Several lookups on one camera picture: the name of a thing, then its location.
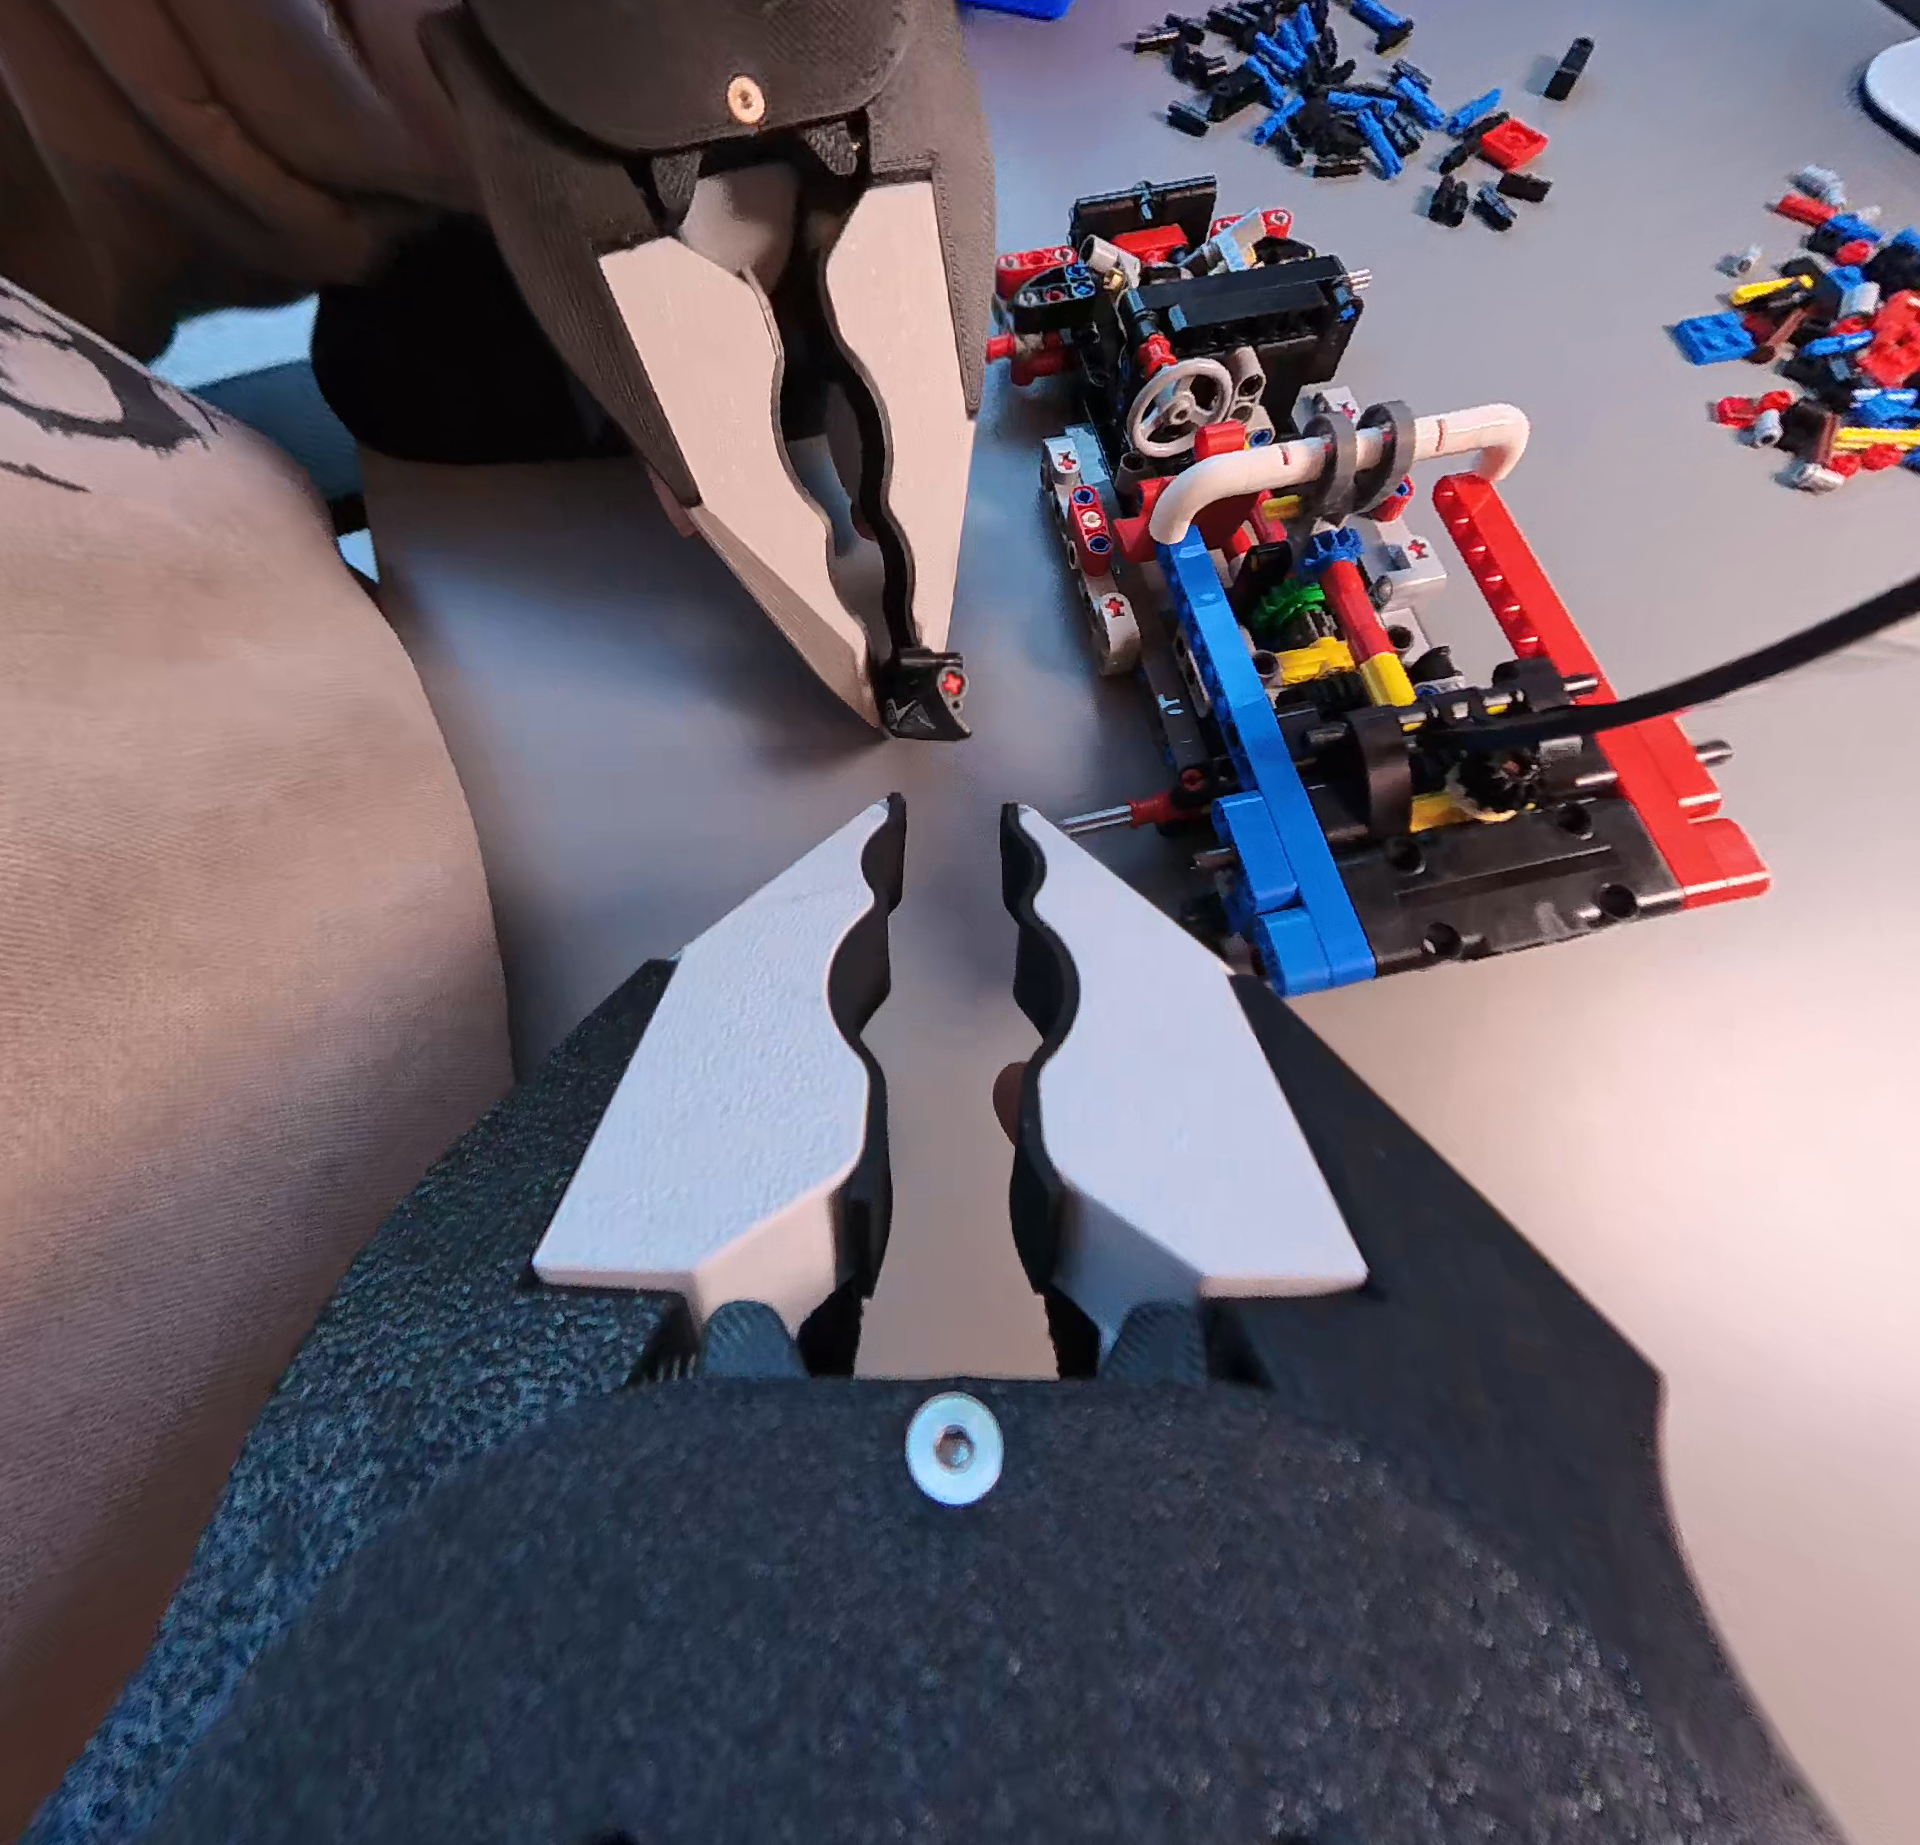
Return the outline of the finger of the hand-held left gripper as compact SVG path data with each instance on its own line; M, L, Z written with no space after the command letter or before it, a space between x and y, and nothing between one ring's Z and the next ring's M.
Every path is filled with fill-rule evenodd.
M873 646L829 582L829 519L776 440L776 325L753 278L704 256L604 256L602 278L665 401L695 537L732 566L799 665L875 725Z
M820 250L815 286L857 430L851 508L884 554L875 657L943 650L975 410L934 180L857 188Z

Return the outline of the small black lego assembly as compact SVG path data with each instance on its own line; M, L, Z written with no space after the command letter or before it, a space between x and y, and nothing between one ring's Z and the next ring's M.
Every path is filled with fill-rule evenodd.
M964 650L907 646L875 670L884 731L910 745L964 745L968 722L968 670Z

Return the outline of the lego car chassis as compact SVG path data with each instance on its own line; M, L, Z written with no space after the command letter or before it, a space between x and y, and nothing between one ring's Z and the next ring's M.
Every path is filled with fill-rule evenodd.
M1678 722L1612 703L1501 500L1510 401L1414 417L1340 386L1364 270L1216 180L1071 199L1065 241L998 256L989 363L1058 375L1038 482L1107 679L1161 722L1165 787L1065 838L1165 828L1175 925L1276 991L1564 944L1763 893Z

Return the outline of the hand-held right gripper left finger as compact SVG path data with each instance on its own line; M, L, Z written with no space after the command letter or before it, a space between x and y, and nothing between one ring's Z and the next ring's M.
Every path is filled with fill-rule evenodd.
M541 1287L766 1305L787 1335L873 1296L891 1220L884 1068L907 802L809 846L666 967L538 1245Z

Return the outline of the pile of colourful lego pieces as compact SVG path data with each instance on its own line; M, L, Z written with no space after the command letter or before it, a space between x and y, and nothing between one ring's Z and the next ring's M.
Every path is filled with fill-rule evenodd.
M1791 256L1716 259L1715 309L1665 330L1688 371L1730 371L1739 393L1715 418L1779 463L1802 493L1920 465L1920 229L1883 229L1832 168L1785 175L1771 199Z

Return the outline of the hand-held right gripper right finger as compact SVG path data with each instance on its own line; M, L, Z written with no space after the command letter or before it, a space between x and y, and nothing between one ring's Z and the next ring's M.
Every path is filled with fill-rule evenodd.
M1038 1026L1011 1215L1058 1367L1140 1305L1356 1289L1364 1254L1238 1004L1266 991L1038 806L1005 806L998 860Z

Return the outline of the black wrist rest pad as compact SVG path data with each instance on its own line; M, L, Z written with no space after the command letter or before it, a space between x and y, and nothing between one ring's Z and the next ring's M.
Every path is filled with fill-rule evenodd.
M310 371L361 450L440 465L629 455L528 319L491 227L443 212L318 294Z

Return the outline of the pile of black blue pins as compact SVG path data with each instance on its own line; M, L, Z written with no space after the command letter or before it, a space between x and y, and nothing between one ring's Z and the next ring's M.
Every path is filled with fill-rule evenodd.
M1414 19L1386 0L1216 0L1165 9L1130 36L1136 57L1165 57L1180 86L1165 128L1238 128L1256 147L1306 180L1422 180L1430 227L1510 229L1552 196L1552 135L1501 86L1446 101L1414 62Z

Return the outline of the person's left forearm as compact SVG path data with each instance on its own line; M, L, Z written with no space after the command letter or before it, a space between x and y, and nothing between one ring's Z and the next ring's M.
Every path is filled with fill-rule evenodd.
M158 356L478 212L421 24L456 0L0 0L0 270Z

